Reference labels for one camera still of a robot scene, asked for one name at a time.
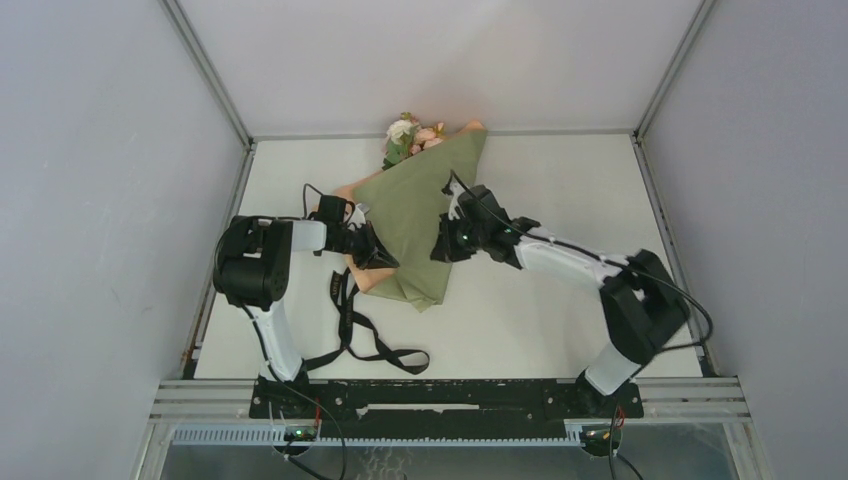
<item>green cloth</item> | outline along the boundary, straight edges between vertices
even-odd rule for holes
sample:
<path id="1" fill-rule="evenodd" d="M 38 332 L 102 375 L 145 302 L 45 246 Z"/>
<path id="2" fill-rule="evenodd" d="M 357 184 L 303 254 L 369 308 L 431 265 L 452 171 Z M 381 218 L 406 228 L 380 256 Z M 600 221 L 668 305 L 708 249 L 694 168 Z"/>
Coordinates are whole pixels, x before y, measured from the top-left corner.
<path id="1" fill-rule="evenodd" d="M 445 298 L 451 265 L 430 260 L 439 236 L 439 215 L 450 199 L 442 193 L 450 171 L 474 185 L 486 130 L 465 132 L 420 152 L 354 189 L 377 237 L 400 262 L 391 277 L 368 294 L 411 303 L 419 312 Z"/>

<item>white tabletop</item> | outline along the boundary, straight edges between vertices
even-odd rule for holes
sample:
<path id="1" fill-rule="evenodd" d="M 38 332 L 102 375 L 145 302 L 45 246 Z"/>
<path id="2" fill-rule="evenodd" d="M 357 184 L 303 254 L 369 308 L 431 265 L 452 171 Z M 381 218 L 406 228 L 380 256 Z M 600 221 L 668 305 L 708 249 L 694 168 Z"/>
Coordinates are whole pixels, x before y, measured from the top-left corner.
<path id="1" fill-rule="evenodd" d="M 380 140 L 260 142 L 240 214 L 300 215 L 301 187 L 326 192 L 381 165 Z M 489 137 L 477 183 L 484 183 L 512 217 L 539 220 L 559 236 L 610 253 L 645 248 L 665 261 L 662 242 L 636 157 L 626 135 Z M 310 358 L 338 348 L 338 313 L 328 294 L 340 255 L 292 256 L 285 294 L 295 341 Z M 359 295 L 356 310 L 377 325 L 392 348 L 421 348 L 430 368 L 409 375 L 385 362 L 343 354 L 311 378 L 576 377 L 609 337 L 597 292 L 543 274 L 493 262 L 484 253 L 455 264 L 443 305 L 412 306 Z M 683 328 L 672 343 L 690 342 Z M 371 333 L 356 327 L 353 347 L 375 353 Z M 244 313 L 219 296 L 212 309 L 195 378 L 255 378 L 259 347 Z M 644 377 L 701 376 L 692 349 L 670 352 Z"/>

